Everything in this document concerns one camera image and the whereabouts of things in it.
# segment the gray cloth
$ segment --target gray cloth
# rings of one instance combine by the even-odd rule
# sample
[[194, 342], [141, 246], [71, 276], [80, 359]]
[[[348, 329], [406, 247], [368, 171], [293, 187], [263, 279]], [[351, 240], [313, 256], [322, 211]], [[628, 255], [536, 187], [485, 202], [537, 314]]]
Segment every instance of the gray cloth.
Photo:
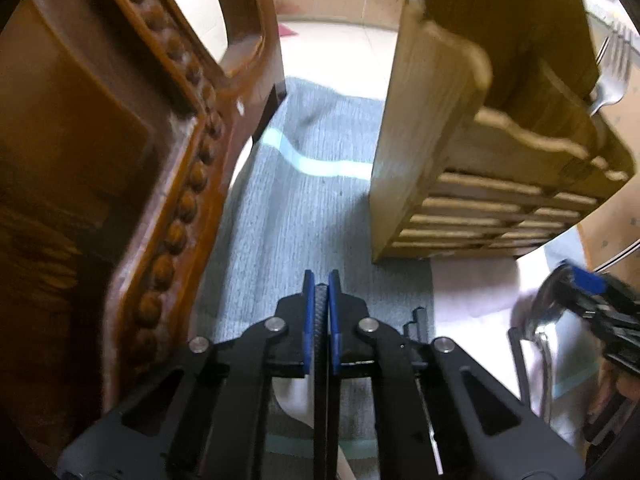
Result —
[[[249, 325], [273, 315], [279, 298], [301, 290], [305, 269], [315, 273], [317, 282], [338, 269], [344, 292], [363, 298], [373, 317], [401, 330], [414, 308], [433, 311], [429, 262], [388, 260], [373, 265], [369, 181], [313, 174], [318, 160], [372, 163], [384, 103], [345, 97], [292, 78], [287, 79], [287, 91], [225, 203], [194, 306], [198, 333], [215, 342], [238, 337]], [[288, 139], [280, 150], [265, 142], [279, 133]], [[300, 160], [306, 165], [296, 163]], [[358, 478], [376, 478], [369, 380], [343, 386], [340, 411], [347, 458], [357, 459]], [[265, 465], [277, 463], [278, 478], [310, 478], [299, 475], [300, 454], [305, 454], [296, 451], [300, 446], [275, 449], [310, 439], [310, 429], [274, 403], [270, 413], [267, 448], [280, 456], [268, 453]], [[306, 462], [310, 473], [310, 460]], [[284, 474], [283, 467], [289, 472]], [[270, 477], [268, 469], [264, 478]]]

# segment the silver screw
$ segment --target silver screw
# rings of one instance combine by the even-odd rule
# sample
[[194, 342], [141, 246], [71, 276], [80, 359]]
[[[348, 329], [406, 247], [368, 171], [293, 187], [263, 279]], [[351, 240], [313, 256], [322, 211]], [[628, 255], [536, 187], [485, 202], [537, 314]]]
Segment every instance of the silver screw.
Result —
[[286, 325], [287, 323], [284, 321], [284, 319], [277, 316], [270, 317], [267, 321], [264, 322], [264, 327], [269, 332], [280, 332], [281, 330], [284, 330], [284, 327], [286, 327]]
[[201, 335], [194, 337], [189, 341], [189, 350], [194, 354], [202, 354], [209, 348], [209, 340]]
[[375, 332], [380, 326], [380, 323], [378, 323], [377, 319], [373, 319], [372, 317], [363, 317], [358, 322], [358, 326], [363, 332]]
[[436, 347], [436, 350], [438, 352], [442, 352], [443, 354], [453, 352], [453, 349], [456, 347], [453, 339], [449, 339], [448, 337], [437, 338], [436, 341], [434, 341], [433, 345]]

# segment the fork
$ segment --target fork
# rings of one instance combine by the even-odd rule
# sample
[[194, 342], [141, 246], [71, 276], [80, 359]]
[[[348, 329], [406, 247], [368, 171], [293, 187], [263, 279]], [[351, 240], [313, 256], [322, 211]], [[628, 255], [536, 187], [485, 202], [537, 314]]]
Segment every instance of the fork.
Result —
[[625, 96], [631, 76], [631, 30], [614, 22], [602, 50], [598, 56], [602, 57], [602, 69], [594, 88], [596, 99], [589, 107], [590, 116]]

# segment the shiny metal utensil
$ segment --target shiny metal utensil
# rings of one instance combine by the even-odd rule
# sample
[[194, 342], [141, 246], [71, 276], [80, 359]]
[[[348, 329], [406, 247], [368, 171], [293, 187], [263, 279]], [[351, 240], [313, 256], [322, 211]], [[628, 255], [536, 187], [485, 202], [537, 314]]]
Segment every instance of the shiny metal utensil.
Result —
[[600, 108], [619, 102], [626, 93], [631, 77], [631, 30], [614, 22], [603, 46], [600, 77], [596, 83], [596, 99], [589, 107], [593, 116]]

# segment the white floor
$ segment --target white floor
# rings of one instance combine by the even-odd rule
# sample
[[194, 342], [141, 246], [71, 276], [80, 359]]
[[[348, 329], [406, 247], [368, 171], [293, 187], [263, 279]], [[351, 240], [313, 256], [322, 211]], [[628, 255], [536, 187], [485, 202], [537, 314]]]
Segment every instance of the white floor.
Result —
[[344, 95], [384, 100], [398, 34], [343, 23], [286, 22], [297, 36], [280, 39], [286, 76]]

